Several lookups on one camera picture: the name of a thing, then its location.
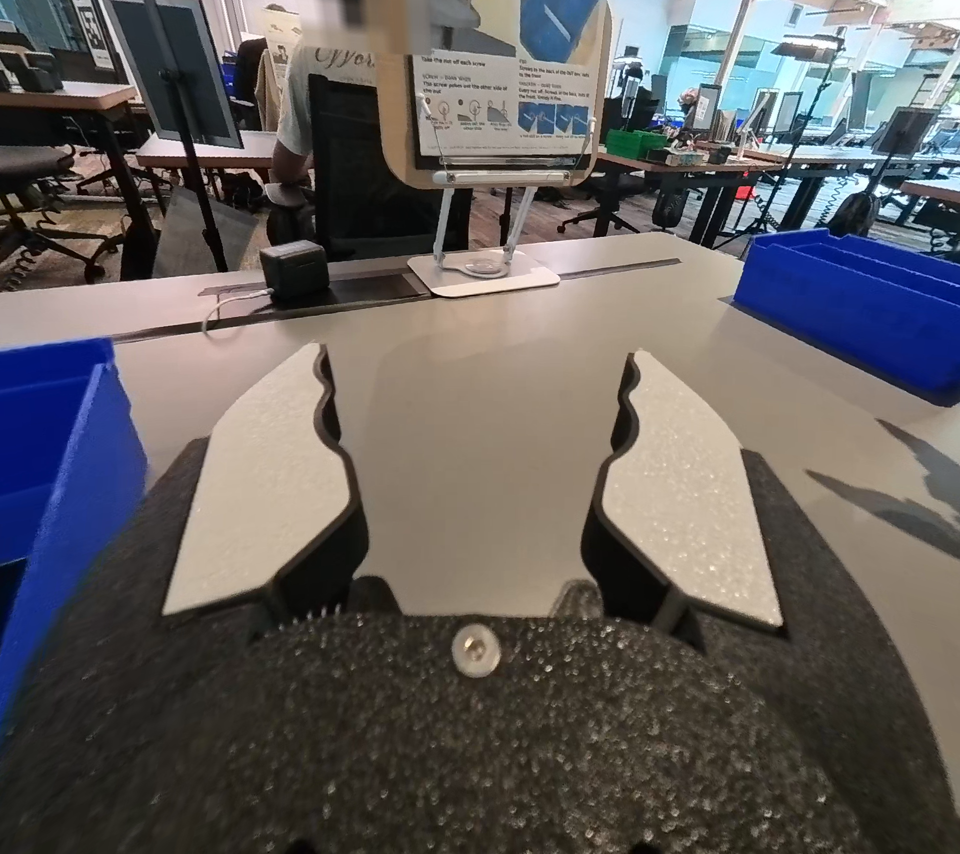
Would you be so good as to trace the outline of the wooden office desk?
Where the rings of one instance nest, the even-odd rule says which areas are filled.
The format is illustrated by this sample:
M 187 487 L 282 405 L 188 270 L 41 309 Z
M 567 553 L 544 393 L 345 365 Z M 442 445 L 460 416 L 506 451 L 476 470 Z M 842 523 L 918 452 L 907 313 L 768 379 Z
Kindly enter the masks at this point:
M 261 183 L 270 181 L 272 155 L 277 136 L 274 132 L 241 130 L 240 149 L 218 145 L 195 144 L 198 164 L 205 174 L 253 173 Z M 133 152 L 139 168 L 167 173 L 179 172 L 177 183 L 189 185 L 189 176 L 181 172 L 187 168 L 186 153 L 178 140 L 150 135 L 146 142 Z
M 691 228 L 690 243 L 713 248 L 721 229 L 733 210 L 737 190 L 753 187 L 761 175 L 780 171 L 783 161 L 761 160 L 749 155 L 732 154 L 723 164 L 665 165 L 646 159 L 630 159 L 597 152 L 592 174 L 601 176 L 598 189 L 598 211 L 592 236 L 608 234 L 618 213 L 620 198 L 618 178 L 623 174 L 651 174 L 660 182 L 660 194 L 671 197 L 684 190 L 704 189 L 704 199 Z
M 2 111 L 20 114 L 16 118 L 2 118 L 3 145 L 22 141 L 22 135 L 14 134 L 15 126 L 22 122 L 36 127 L 36 117 L 41 112 L 85 119 L 100 134 L 130 217 L 121 254 L 123 281 L 147 280 L 152 276 L 159 240 L 115 130 L 115 124 L 126 116 L 130 104 L 142 104 L 139 93 L 130 85 L 118 83 L 65 81 L 61 89 L 53 92 L 13 90 L 1 94 Z

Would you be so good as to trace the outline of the black mesh office chair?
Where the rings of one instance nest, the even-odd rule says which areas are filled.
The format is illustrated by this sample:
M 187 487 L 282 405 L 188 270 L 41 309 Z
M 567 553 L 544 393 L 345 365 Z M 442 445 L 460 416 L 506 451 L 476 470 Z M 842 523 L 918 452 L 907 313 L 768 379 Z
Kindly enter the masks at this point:
M 291 72 L 280 119 L 266 226 L 272 244 L 312 241 L 331 262 L 431 252 L 443 194 L 392 171 L 374 86 Z

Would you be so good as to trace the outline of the black white marker board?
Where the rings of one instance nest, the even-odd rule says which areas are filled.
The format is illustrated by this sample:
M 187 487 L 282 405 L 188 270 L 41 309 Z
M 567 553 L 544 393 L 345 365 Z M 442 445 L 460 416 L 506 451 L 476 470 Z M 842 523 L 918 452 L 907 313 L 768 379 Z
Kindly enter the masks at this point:
M 115 71 L 109 32 L 96 0 L 69 0 L 75 12 L 81 37 L 99 70 Z

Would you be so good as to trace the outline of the grey panel on tripod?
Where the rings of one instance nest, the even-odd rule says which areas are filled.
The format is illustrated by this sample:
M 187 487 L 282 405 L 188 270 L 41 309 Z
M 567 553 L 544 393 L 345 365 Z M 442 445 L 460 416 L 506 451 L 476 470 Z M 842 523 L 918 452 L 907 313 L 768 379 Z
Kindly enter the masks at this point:
M 216 269 L 230 267 L 197 145 L 243 147 L 202 0 L 102 0 L 158 138 L 181 147 Z

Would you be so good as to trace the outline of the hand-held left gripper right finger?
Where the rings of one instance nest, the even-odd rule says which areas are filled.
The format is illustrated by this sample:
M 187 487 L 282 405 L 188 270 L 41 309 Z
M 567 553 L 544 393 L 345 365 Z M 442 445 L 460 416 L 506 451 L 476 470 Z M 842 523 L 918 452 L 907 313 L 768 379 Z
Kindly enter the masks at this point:
M 705 613 L 786 625 L 743 458 L 724 419 L 651 353 L 628 354 L 581 557 L 607 616 L 676 632 Z

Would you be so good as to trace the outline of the blue plastic bin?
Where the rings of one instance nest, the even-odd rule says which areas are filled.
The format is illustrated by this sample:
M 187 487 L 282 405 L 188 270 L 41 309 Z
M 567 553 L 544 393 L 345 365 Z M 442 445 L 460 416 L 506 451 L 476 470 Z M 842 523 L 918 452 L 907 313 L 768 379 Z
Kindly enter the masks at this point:
M 957 263 L 826 228 L 764 235 L 732 303 L 907 392 L 958 403 Z
M 61 610 L 132 518 L 147 457 L 114 345 L 1 352 L 2 727 Z

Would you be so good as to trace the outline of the stack of green bins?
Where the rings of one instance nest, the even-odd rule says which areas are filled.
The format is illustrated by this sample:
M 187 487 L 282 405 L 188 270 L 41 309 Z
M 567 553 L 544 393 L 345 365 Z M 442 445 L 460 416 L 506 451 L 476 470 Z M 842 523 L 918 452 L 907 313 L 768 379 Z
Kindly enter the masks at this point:
M 607 153 L 630 160 L 644 160 L 668 145 L 668 136 L 657 130 L 610 129 L 604 140 Z

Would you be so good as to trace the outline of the instruction board on white stand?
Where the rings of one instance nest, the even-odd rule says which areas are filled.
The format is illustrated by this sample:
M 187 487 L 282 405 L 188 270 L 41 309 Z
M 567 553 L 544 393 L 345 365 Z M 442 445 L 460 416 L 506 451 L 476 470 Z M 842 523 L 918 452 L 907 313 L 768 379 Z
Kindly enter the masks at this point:
M 409 269 L 448 299 L 556 286 L 558 274 L 519 243 L 536 190 L 579 186 L 594 168 L 608 0 L 426 3 L 424 53 L 376 57 L 386 160 L 409 186 L 441 190 L 432 250 Z M 519 198 L 505 241 L 447 252 L 454 200 L 490 188 Z

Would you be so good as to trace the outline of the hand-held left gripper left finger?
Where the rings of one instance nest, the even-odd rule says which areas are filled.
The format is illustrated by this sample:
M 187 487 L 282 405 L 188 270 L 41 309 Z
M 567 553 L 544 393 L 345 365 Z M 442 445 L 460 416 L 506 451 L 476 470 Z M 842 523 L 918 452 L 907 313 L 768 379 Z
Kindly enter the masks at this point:
M 369 529 L 329 354 L 306 344 L 216 423 L 164 616 L 253 602 L 285 623 L 346 602 Z

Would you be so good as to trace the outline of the small black box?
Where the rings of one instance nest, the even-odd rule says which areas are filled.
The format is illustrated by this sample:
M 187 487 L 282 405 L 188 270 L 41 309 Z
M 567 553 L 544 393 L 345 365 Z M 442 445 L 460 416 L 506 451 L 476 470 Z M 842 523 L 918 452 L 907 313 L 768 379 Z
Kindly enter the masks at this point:
M 270 299 L 275 303 L 318 296 L 330 288 L 325 249 L 309 240 L 297 240 L 259 250 L 259 261 Z

